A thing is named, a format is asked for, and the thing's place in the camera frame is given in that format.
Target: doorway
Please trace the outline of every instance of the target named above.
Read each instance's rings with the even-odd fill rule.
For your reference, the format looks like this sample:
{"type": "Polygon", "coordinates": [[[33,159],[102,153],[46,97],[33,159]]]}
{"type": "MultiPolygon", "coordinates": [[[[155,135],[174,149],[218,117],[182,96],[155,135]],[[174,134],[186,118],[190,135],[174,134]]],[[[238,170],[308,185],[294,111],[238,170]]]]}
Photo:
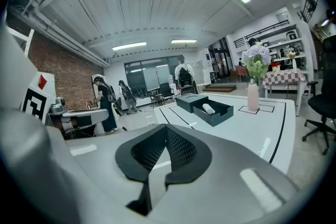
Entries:
{"type": "Polygon", "coordinates": [[[233,69],[230,52],[225,39],[220,39],[218,42],[208,47],[212,67],[217,73],[218,79],[230,77],[230,70],[233,69]]]}

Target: pink vase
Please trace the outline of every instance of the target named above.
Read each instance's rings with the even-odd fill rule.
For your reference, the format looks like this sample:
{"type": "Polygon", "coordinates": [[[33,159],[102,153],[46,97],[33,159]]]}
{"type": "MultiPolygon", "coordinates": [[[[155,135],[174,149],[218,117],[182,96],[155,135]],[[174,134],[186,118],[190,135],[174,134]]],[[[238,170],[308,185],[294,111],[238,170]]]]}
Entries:
{"type": "Polygon", "coordinates": [[[247,107],[249,111],[257,111],[259,108],[259,89],[256,83],[248,85],[247,107]]]}

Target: green leaves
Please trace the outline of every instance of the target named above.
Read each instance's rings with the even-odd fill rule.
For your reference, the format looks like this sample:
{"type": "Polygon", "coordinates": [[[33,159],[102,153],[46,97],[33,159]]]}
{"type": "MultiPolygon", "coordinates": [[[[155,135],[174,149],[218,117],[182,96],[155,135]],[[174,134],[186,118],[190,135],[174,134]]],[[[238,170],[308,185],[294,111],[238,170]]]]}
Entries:
{"type": "Polygon", "coordinates": [[[254,79],[262,78],[266,74],[268,66],[263,65],[260,60],[257,59],[255,60],[256,61],[248,61],[246,63],[246,68],[251,78],[254,79]]]}

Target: black and white sign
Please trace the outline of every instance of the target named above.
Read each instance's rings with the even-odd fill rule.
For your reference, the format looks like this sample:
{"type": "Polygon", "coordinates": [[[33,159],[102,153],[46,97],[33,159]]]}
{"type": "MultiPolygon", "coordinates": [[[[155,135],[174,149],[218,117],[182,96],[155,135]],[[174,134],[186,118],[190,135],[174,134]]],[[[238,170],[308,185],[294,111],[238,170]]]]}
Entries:
{"type": "Polygon", "coordinates": [[[27,89],[21,109],[25,113],[32,115],[45,123],[46,115],[52,103],[55,103],[55,98],[35,87],[30,86],[27,89]]]}
{"type": "Polygon", "coordinates": [[[42,120],[46,101],[47,98],[45,96],[28,89],[22,110],[27,114],[33,115],[42,120]]]}

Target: checkered tablecloth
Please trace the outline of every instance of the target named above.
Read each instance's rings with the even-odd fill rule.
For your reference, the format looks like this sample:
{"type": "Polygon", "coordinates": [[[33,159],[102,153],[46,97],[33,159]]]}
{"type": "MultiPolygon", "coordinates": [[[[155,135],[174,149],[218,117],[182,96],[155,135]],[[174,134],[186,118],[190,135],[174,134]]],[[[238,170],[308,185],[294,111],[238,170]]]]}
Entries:
{"type": "Polygon", "coordinates": [[[272,84],[293,83],[296,81],[306,81],[303,73],[293,70],[283,70],[280,73],[267,72],[263,78],[263,87],[267,88],[272,84]]]}

